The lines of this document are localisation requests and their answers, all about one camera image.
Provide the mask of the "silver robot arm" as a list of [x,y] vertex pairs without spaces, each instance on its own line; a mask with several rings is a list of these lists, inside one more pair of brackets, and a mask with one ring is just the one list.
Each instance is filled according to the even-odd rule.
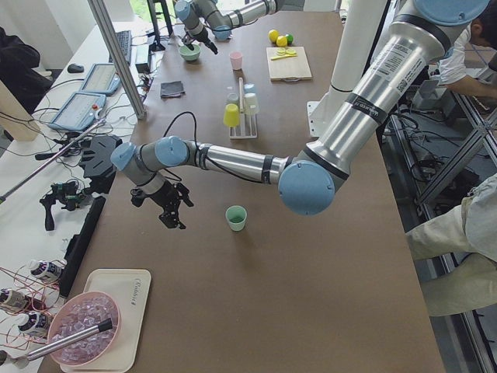
[[182,43],[192,51],[193,42],[198,41],[217,54],[217,47],[210,40],[207,30],[211,30],[217,39],[226,40],[232,30],[279,12],[284,4],[285,1],[254,1],[224,14],[216,1],[177,1],[174,10],[186,33]]
[[388,29],[388,40],[324,129],[294,157],[279,158],[166,135],[144,145],[123,143],[111,162],[135,186],[132,203],[162,207],[160,220],[181,226],[179,203],[186,189],[163,171],[179,166],[227,173],[252,183],[273,184],[294,213],[324,211],[346,182],[358,152],[430,62],[447,58],[456,39],[488,8],[487,1],[408,1]]

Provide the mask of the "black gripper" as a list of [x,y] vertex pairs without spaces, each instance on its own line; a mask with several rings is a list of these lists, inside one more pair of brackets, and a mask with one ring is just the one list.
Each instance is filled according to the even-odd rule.
[[214,54],[218,54],[218,49],[216,45],[209,39],[208,32],[205,28],[201,30],[194,29],[190,30],[185,28],[185,36],[183,37],[183,44],[191,51],[194,50],[193,41],[199,41],[204,43],[205,46],[210,49]]
[[164,176],[156,175],[150,183],[134,188],[130,193],[135,207],[140,207],[146,198],[162,207],[163,213],[158,218],[167,228],[186,228],[179,219],[179,205],[184,202],[192,207],[193,202],[189,198],[189,189],[181,182],[170,183]]

